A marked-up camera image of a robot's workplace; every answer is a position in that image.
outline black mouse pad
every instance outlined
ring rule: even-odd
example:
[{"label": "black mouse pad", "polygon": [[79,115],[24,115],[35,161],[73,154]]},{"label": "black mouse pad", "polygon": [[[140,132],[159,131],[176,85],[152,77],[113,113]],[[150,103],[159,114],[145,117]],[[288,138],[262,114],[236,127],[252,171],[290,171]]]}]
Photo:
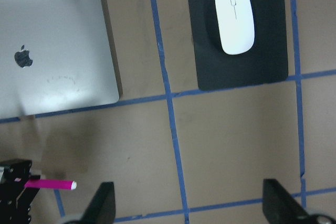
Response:
[{"label": "black mouse pad", "polygon": [[188,1],[199,89],[250,86],[288,77],[285,0],[250,0],[255,41],[240,55],[228,55],[221,47],[215,0]]}]

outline laptop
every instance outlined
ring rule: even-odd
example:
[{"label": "laptop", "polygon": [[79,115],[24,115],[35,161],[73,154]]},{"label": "laptop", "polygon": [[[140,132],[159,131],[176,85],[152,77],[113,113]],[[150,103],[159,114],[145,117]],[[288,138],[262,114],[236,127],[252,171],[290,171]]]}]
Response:
[{"label": "laptop", "polygon": [[118,101],[101,0],[0,6],[0,119]]}]

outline laptop lid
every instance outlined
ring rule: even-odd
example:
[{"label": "laptop lid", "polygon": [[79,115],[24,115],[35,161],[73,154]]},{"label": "laptop lid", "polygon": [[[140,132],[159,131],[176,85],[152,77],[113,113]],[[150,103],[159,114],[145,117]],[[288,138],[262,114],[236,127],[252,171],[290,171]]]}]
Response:
[{"label": "laptop lid", "polygon": [[0,118],[119,99],[101,0],[0,0]]}]

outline marker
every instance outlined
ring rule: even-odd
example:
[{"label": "marker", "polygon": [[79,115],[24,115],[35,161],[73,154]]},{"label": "marker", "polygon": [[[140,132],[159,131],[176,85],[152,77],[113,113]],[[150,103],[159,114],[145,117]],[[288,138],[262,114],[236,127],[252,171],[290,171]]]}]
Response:
[{"label": "marker", "polygon": [[74,190],[76,187],[77,183],[75,181],[68,180],[31,179],[25,184],[25,188]]}]

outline mouse scroll wheel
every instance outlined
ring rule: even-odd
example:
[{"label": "mouse scroll wheel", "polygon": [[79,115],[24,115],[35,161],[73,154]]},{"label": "mouse scroll wheel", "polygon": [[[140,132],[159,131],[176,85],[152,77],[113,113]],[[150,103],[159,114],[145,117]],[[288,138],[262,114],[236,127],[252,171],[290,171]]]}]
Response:
[{"label": "mouse scroll wheel", "polygon": [[230,0],[231,1],[231,5],[235,6],[236,5],[236,0]]}]

